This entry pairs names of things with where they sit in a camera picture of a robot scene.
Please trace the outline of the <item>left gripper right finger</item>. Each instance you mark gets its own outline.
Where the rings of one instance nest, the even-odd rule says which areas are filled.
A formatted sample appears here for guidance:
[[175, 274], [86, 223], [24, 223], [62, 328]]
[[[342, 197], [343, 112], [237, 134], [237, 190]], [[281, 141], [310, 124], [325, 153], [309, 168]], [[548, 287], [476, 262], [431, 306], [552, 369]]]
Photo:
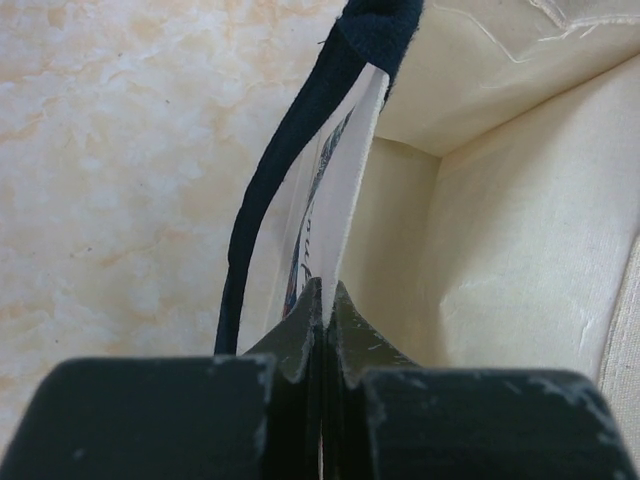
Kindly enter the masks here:
[[328, 479], [630, 479], [604, 398], [566, 370], [429, 369], [336, 291], [326, 331]]

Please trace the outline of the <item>beige canvas tote bag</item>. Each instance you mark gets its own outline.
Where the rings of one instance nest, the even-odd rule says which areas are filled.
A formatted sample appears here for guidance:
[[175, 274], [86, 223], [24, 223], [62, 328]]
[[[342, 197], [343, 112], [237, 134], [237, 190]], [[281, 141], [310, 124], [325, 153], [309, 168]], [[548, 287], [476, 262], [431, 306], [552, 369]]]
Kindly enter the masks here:
[[351, 1], [233, 227], [215, 349], [296, 185], [273, 325], [320, 278], [429, 366], [578, 371], [639, 403], [639, 5]]

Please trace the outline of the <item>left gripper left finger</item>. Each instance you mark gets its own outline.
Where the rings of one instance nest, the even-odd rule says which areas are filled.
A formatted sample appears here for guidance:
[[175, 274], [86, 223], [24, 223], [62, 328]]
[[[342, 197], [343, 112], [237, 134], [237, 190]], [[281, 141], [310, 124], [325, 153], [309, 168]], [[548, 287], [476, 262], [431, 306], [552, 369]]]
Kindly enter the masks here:
[[27, 410], [31, 479], [315, 479], [321, 289], [239, 356], [83, 358]]

